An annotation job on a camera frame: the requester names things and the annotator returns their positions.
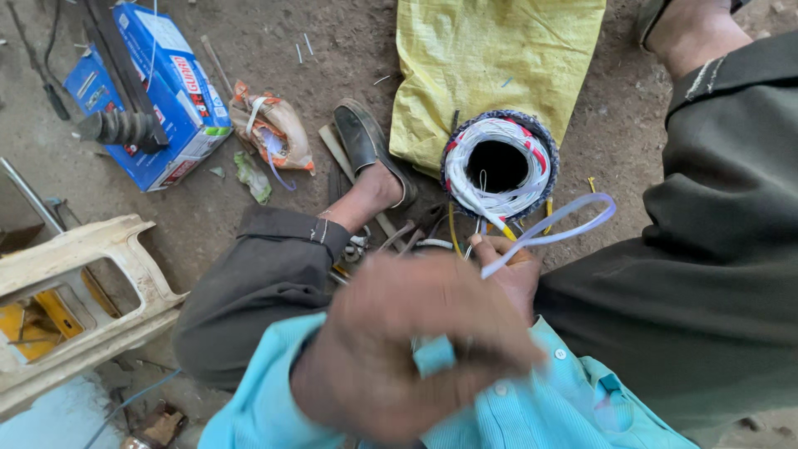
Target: black leather shoe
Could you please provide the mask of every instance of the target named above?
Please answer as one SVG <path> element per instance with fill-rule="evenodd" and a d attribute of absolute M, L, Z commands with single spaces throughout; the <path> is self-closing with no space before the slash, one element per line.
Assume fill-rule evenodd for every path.
<path fill-rule="evenodd" d="M 388 144 L 377 119 L 365 110 L 363 105 L 351 98 L 344 98 L 335 106 L 333 117 L 344 150 L 352 163 L 355 177 L 365 167 L 380 161 L 401 182 L 401 201 L 391 209 L 413 203 L 418 188 L 411 182 L 407 172 L 399 166 L 399 162 L 388 153 Z"/>

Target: yellow plastic bag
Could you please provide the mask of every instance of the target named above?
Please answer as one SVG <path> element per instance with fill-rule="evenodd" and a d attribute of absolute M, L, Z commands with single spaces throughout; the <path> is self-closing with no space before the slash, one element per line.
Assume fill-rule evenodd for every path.
<path fill-rule="evenodd" d="M 456 109 L 461 122 L 518 110 L 536 116 L 562 144 L 604 6 L 605 0 L 399 0 L 405 81 L 393 103 L 390 152 L 440 177 Z"/>

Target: leg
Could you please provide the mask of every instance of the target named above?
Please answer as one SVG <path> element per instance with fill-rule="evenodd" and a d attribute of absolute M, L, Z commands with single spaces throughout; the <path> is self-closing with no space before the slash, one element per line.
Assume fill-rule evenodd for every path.
<path fill-rule="evenodd" d="M 249 208 L 238 239 L 186 299 L 172 337 L 180 366 L 234 390 L 270 324 L 326 309 L 327 271 L 351 233 L 399 199 L 398 180 L 378 162 L 318 218 Z"/>
<path fill-rule="evenodd" d="M 699 429 L 798 404 L 798 34 L 746 45 L 719 3 L 674 0 L 650 35 L 675 80 L 654 223 L 535 298 L 574 352 L 706 446 Z"/>

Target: dirt floor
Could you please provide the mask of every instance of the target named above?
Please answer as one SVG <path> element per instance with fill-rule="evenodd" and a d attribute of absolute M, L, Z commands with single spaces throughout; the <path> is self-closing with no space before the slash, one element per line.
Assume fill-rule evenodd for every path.
<path fill-rule="evenodd" d="M 149 0 L 140 3 L 152 6 Z M 593 61 L 560 150 L 562 174 L 554 193 L 556 204 L 563 205 L 588 192 L 587 178 L 595 177 L 596 188 L 616 200 L 618 212 L 608 224 L 585 236 L 540 250 L 546 270 L 637 236 L 650 223 L 641 195 L 662 181 L 660 154 L 666 142 L 663 119 L 671 84 L 655 58 L 642 54 L 633 43 L 639 3 L 608 2 Z M 386 136 L 389 134 L 393 96 L 402 79 L 394 43 L 395 4 L 395 0 L 198 0 L 195 6 L 186 0 L 159 2 L 160 11 L 172 16 L 206 70 L 210 71 L 212 65 L 202 51 L 203 34 L 210 37 L 231 79 L 240 78 L 253 88 L 280 93 L 300 114 L 318 173 L 315 177 L 284 173 L 284 178 L 296 180 L 298 188 L 288 192 L 273 182 L 271 205 L 309 214 L 320 213 L 328 205 L 327 177 L 334 161 L 316 130 L 330 122 L 340 99 L 352 97 L 362 102 L 377 117 Z M 61 79 L 83 51 L 75 45 L 85 43 L 77 8 L 69 3 L 63 6 L 50 62 Z M 753 37 L 763 38 L 794 30 L 797 6 L 798 0 L 760 0 L 738 14 L 738 20 Z M 41 54 L 53 0 L 19 2 L 18 11 L 29 39 Z M 315 55 L 306 54 L 300 65 L 294 44 L 302 44 L 302 33 L 307 33 Z M 254 204 L 247 188 L 235 179 L 232 154 L 240 149 L 238 141 L 228 139 L 181 185 L 158 193 L 140 193 L 114 160 L 96 155 L 95 145 L 81 144 L 71 137 L 77 118 L 70 123 L 54 116 L 5 8 L 0 8 L 0 39 L 8 41 L 0 46 L 0 156 L 9 158 L 42 197 L 68 198 L 83 222 L 129 213 L 155 221 L 157 226 L 145 238 L 147 248 L 176 292 L 191 289 L 232 242 L 242 210 Z M 373 85 L 385 76 L 390 78 Z M 211 78 L 220 88 L 218 78 Z M 77 108 L 69 107 L 73 116 L 79 117 Z M 217 166 L 226 172 L 224 179 L 208 171 Z M 396 223 L 444 198 L 435 180 L 421 175 L 416 178 L 421 199 L 401 216 L 389 213 Z M 564 221 L 563 226 L 573 225 L 578 219 Z M 472 226 L 471 221 L 461 220 L 460 235 L 467 236 Z M 377 226 L 372 230 L 378 240 L 384 238 Z M 137 360 L 176 366 L 168 336 L 126 352 L 119 359 L 120 363 L 104 364 L 98 371 L 110 388 L 122 388 L 124 397 L 164 375 L 163 368 Z M 208 390 L 179 376 L 134 404 L 131 415 L 135 421 L 136 416 L 155 407 L 158 399 L 175 404 L 190 419 L 175 447 L 188 449 L 196 445 L 203 425 L 229 398 L 227 393 Z M 798 421 L 794 412 L 767 414 L 764 419 L 771 428 Z M 770 429 L 738 431 L 727 437 L 724 445 L 798 447 L 794 436 Z"/>

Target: orange plastic bag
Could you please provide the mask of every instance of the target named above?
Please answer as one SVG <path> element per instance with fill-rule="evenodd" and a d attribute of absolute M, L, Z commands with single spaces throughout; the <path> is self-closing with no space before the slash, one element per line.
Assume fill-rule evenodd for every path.
<path fill-rule="evenodd" d="M 258 113 L 247 132 L 253 105 L 259 98 Z M 235 97 L 230 100 L 230 120 L 235 132 L 252 143 L 264 161 L 279 169 L 302 169 L 316 174 L 313 153 L 307 141 L 307 133 L 293 107 L 271 92 L 250 95 L 249 86 L 242 81 L 235 83 Z"/>

